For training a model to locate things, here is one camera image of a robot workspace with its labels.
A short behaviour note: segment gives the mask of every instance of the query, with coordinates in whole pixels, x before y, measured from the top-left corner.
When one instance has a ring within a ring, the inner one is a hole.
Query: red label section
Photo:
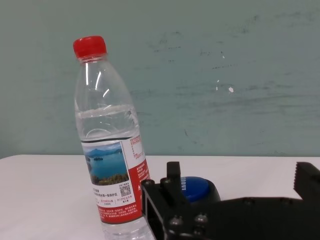
[[[142,192],[141,181],[149,179],[149,170],[147,160],[129,169],[130,180],[133,188],[135,202],[120,207],[102,207],[98,206],[101,221],[107,224],[120,224],[138,219],[142,215]],[[125,201],[128,197],[119,197],[119,201]]]

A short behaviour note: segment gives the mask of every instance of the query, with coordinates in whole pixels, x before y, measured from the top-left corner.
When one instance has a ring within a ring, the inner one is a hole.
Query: red bottle cap
[[[100,57],[107,53],[102,36],[85,36],[73,42],[73,50],[78,59]]]

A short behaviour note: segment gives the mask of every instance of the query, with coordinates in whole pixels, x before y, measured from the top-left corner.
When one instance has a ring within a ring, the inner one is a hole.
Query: black line on label
[[[131,136],[128,137],[118,137],[118,138],[105,138],[105,139],[99,139],[99,140],[90,140],[90,141],[81,141],[84,144],[90,144],[90,143],[99,143],[104,141],[116,141],[116,140],[127,140],[132,138]]]

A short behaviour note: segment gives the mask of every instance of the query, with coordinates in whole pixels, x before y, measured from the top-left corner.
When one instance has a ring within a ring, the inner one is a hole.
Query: bottle neck
[[[83,58],[78,58],[81,64],[90,63],[90,62],[98,62],[98,61],[106,61],[107,54],[99,55],[99,56],[87,56]]]

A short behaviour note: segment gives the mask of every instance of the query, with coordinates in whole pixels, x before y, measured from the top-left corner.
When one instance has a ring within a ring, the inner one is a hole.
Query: bottle label
[[[140,218],[141,181],[150,178],[140,134],[82,141],[82,147],[101,221],[121,224]]]

